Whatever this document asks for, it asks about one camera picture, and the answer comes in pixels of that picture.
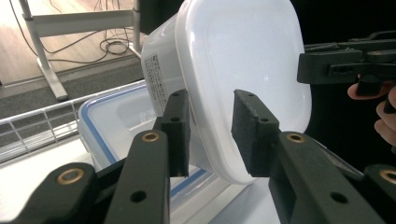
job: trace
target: black clamp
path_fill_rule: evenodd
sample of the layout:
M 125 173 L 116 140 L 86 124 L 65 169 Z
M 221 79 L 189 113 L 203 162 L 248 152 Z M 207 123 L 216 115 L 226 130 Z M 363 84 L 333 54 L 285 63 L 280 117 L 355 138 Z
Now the black clamp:
M 176 91 L 126 159 L 98 173 L 86 163 L 52 171 L 8 223 L 169 223 L 169 177 L 189 175 L 189 142 L 189 96 Z
M 299 58 L 298 82 L 316 85 L 359 81 L 358 95 L 375 96 L 384 81 L 396 80 L 396 31 L 304 48 L 305 53 Z M 389 101 L 384 111 L 396 113 Z
M 335 166 L 340 161 L 313 138 L 278 126 L 255 94 L 235 91 L 233 138 L 247 171 L 270 177 L 281 223 L 396 223 L 396 167 L 372 165 L 359 175 Z

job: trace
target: finger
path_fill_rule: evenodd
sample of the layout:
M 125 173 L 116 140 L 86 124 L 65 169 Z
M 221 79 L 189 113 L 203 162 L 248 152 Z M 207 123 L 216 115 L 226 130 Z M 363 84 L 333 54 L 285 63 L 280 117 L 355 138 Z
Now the finger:
M 389 91 L 388 100 L 393 108 L 396 108 L 396 86 Z
M 396 114 L 386 114 L 384 113 L 385 101 L 381 102 L 376 107 L 376 113 L 378 116 L 387 124 L 389 128 L 396 132 Z
M 384 120 L 378 120 L 375 125 L 375 130 L 381 135 L 381 137 L 389 144 L 396 146 L 396 132 L 393 131 Z
M 353 84 L 347 89 L 347 94 L 349 95 L 350 98 L 354 100 L 370 100 L 370 99 L 375 99 L 380 96 L 383 96 L 388 93 L 388 91 L 391 88 L 391 83 L 390 82 L 384 82 L 381 86 L 381 90 L 379 91 L 378 95 L 375 96 L 359 96 L 356 92 L 358 91 L 358 86 L 359 84 Z

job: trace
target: white plastic container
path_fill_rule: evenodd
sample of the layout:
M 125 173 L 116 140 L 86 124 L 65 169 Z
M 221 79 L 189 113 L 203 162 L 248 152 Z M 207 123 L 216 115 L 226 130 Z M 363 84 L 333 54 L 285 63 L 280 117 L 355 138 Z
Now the white plastic container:
M 233 91 L 258 95 L 282 131 L 304 132 L 311 94 L 308 85 L 296 81 L 303 52 L 299 22 L 288 0 L 187 0 L 150 34 L 141 56 L 157 115 L 169 94 L 184 88 L 189 92 L 191 164 L 247 184 L 254 178 L 231 135 Z
M 87 101 L 78 116 L 78 132 L 96 171 L 125 158 L 134 136 L 151 129 L 156 119 L 145 81 Z

